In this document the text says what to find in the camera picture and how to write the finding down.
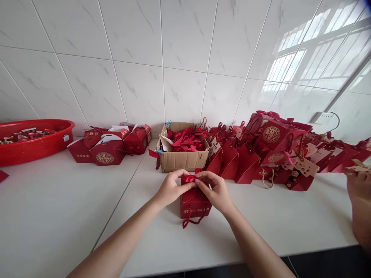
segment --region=red rope handle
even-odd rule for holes
[[[193,223],[193,224],[195,224],[195,225],[200,224],[202,218],[205,217],[206,211],[204,212],[204,215],[201,216],[201,218],[200,218],[197,222],[191,220],[191,213],[192,213],[192,207],[189,206],[189,215],[188,215],[188,218],[187,218],[186,220],[183,221],[183,229],[185,229],[185,228],[187,227],[187,225],[188,225],[189,222],[191,222],[191,223]]]

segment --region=white countertop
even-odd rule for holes
[[[165,176],[146,154],[97,246],[157,192]],[[307,192],[290,191],[284,185],[267,190],[261,181],[227,184],[236,206],[280,256],[357,244],[343,174],[318,174]],[[227,221],[215,208],[199,225],[190,223],[184,230],[179,215],[178,199],[154,219],[120,277],[243,261]]]
[[[148,153],[98,167],[75,163],[64,151],[2,170],[10,177],[0,183],[1,278],[65,277],[98,239],[99,245],[147,202],[166,176]],[[227,183],[237,207],[280,256],[357,244],[343,174],[317,175],[307,192],[283,185],[266,190],[260,181]],[[243,261],[227,221],[215,208],[185,230],[179,214],[179,200],[160,212],[121,277]]]
[[[96,244],[144,155],[76,163],[68,150],[2,168],[0,277],[66,277]]]

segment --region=electrical outlet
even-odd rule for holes
[[[311,122],[314,124],[328,124],[333,117],[333,113],[317,112]]]

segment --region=white paper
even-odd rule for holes
[[[160,140],[161,140],[163,151],[166,151],[166,152],[173,151],[174,147],[171,145],[171,144],[174,144],[173,141],[171,141],[169,138],[166,138],[165,136],[162,136],[161,134],[160,134]]]

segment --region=dark floor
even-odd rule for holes
[[[283,257],[282,260],[300,278],[370,278],[371,260],[359,246]],[[174,273],[153,278],[249,278],[247,265],[235,264],[204,270]]]

